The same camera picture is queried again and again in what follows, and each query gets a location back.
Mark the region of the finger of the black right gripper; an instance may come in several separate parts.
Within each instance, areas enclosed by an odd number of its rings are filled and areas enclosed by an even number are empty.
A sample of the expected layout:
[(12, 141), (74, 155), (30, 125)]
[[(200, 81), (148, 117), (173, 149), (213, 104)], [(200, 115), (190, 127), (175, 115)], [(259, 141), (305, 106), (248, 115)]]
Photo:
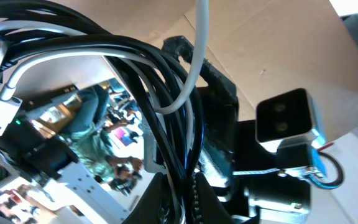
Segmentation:
[[(169, 37), (163, 41), (162, 50), (175, 60), (182, 57), (191, 63), (194, 46), (185, 36)], [(200, 75), (208, 84), (199, 91), (220, 103), (237, 103), (236, 85), (206, 59), (203, 60)]]

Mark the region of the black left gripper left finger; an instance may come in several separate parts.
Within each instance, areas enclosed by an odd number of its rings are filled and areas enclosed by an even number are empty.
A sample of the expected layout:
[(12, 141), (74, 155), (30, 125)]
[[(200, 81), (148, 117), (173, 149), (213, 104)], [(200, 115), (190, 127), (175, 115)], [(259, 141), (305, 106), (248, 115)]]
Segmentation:
[(161, 224), (162, 204), (165, 195), (165, 175), (154, 175), (135, 209), (122, 224)]

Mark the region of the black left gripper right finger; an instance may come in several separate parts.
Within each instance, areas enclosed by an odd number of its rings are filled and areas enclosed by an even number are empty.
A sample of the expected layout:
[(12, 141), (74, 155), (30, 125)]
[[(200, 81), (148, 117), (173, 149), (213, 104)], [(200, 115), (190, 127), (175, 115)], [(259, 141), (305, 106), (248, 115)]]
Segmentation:
[(233, 221), (202, 173), (193, 178), (193, 223), (232, 224)]

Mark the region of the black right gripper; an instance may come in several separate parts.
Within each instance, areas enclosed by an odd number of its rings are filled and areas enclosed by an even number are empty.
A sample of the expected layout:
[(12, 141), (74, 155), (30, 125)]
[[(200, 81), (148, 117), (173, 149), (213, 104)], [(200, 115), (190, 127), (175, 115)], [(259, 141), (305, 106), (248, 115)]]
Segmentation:
[(304, 223), (311, 211), (311, 187), (304, 176), (311, 167), (311, 146), (299, 144), (266, 151), (255, 140), (255, 119), (239, 121), (239, 104), (203, 102), (204, 153), (222, 175), (213, 182), (202, 173), (233, 223), (269, 220)]

